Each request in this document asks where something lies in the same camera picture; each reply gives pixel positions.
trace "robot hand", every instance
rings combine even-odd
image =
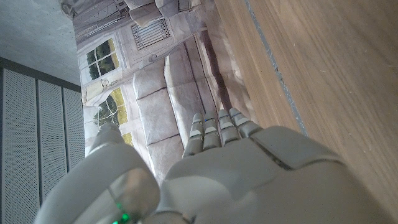
[[[192,123],[144,224],[392,223],[337,154],[302,134],[234,108]]]

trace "wooden table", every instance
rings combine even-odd
[[[398,2],[215,3],[260,124],[337,152],[398,220]]]

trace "green led light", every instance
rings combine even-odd
[[[125,214],[122,215],[122,221],[123,222],[129,221],[129,219],[130,219],[130,216],[128,214],[125,213]]]

